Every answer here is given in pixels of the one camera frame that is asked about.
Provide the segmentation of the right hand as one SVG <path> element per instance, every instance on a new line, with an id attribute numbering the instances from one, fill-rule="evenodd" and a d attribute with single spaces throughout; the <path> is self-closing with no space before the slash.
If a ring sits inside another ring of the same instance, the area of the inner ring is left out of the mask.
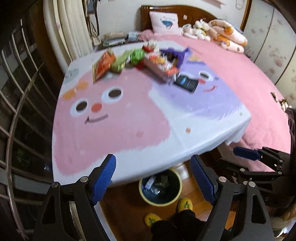
<path id="1" fill-rule="evenodd" d="M 282 216 L 272 216 L 270 218 L 273 231 L 281 234 L 287 234 L 295 224 L 295 204 L 291 205 Z"/>

